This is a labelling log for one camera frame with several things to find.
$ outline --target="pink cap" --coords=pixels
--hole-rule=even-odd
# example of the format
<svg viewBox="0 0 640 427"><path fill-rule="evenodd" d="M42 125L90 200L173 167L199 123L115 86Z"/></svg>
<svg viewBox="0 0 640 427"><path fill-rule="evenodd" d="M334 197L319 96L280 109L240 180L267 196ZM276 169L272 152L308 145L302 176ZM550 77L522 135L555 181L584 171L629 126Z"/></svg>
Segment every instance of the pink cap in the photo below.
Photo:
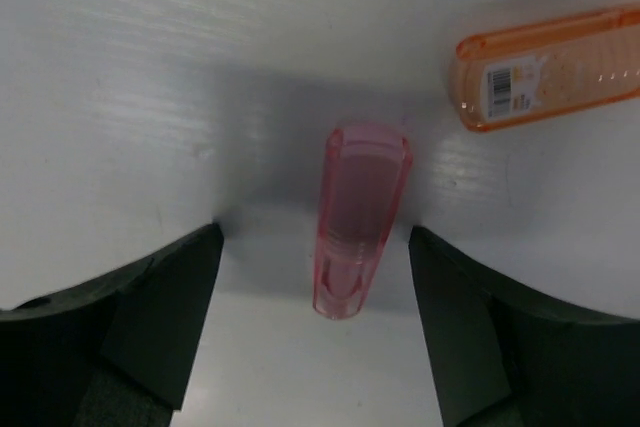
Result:
<svg viewBox="0 0 640 427"><path fill-rule="evenodd" d="M327 139L313 286L318 313L346 319L362 308L412 160L407 139L383 125L338 128Z"/></svg>

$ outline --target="barcode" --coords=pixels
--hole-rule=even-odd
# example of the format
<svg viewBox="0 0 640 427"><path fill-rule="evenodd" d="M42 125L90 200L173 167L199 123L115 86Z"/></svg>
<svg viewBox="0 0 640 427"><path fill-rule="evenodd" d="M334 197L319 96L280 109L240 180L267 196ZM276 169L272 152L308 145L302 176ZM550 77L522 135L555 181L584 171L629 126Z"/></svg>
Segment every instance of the barcode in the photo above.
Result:
<svg viewBox="0 0 640 427"><path fill-rule="evenodd" d="M511 112L511 69L489 72L489 118L503 117Z"/></svg>

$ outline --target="white surface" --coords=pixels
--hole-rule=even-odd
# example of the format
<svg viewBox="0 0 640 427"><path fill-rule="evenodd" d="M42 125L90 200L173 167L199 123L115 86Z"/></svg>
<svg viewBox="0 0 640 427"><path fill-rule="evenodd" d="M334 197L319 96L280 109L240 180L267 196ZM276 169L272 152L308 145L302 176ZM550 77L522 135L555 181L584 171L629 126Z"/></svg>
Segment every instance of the white surface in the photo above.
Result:
<svg viewBox="0 0 640 427"><path fill-rule="evenodd" d="M313 218L324 138L366 117L411 137L403 225L551 295L640 316L638 103L465 132L437 53L461 27L451 19L489 1L0 0L1 305L249 204L268 215L247 225L279 222L298 241L287 219ZM472 19L465 29L495 20ZM260 268L276 291L280 266Z"/></svg>
<svg viewBox="0 0 640 427"><path fill-rule="evenodd" d="M238 294L236 273L247 261L239 250L247 243L252 252L263 247L242 240L225 248L172 427L442 425L415 298L407 296L404 313L367 308L332 322L307 299ZM406 247L386 257L396 282L411 291ZM383 296L374 292L370 300L378 305Z"/></svg>

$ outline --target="orange plastic container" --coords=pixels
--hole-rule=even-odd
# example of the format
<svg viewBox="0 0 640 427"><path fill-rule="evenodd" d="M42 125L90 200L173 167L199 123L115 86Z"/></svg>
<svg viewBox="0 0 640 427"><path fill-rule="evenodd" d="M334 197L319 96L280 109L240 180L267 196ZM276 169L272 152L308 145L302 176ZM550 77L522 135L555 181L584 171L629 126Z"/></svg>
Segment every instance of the orange plastic container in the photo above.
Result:
<svg viewBox="0 0 640 427"><path fill-rule="evenodd" d="M468 37L449 87L477 132L637 97L640 4Z"/></svg>

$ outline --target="black plastic part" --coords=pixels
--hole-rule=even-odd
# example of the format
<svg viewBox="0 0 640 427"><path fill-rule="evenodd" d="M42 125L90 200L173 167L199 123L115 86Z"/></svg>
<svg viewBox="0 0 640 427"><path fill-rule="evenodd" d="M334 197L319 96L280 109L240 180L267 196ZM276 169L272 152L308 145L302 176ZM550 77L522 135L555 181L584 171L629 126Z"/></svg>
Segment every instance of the black plastic part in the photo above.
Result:
<svg viewBox="0 0 640 427"><path fill-rule="evenodd" d="M640 425L640 322L530 289L421 227L409 249L446 427L472 410L467 402L479 404L482 390L496 391L495 373L478 362L493 358L489 335L474 324L486 321L474 315L491 319L511 400L526 427ZM510 405L498 402L464 425L494 425L488 417Z"/></svg>
<svg viewBox="0 0 640 427"><path fill-rule="evenodd" d="M184 397L222 245L220 228L208 225L104 276L0 311L2 425L124 427L143 417L149 427L168 425ZM116 367L100 355L110 329ZM139 364L127 371L131 361Z"/></svg>
<svg viewBox="0 0 640 427"><path fill-rule="evenodd" d="M213 226L122 299L100 353L121 372L182 408L224 238Z"/></svg>
<svg viewBox="0 0 640 427"><path fill-rule="evenodd" d="M511 395L491 317L478 291L414 228L409 255L445 427Z"/></svg>

